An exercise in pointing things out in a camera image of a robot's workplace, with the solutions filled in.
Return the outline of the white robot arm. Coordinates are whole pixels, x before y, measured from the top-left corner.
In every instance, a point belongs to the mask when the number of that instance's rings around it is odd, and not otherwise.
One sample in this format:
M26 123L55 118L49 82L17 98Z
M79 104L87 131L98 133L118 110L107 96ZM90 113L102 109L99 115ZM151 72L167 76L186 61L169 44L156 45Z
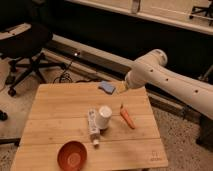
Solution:
M165 68L166 53L154 49L131 62L131 69L118 92L138 89L147 83L176 97L213 120L213 85L172 72Z

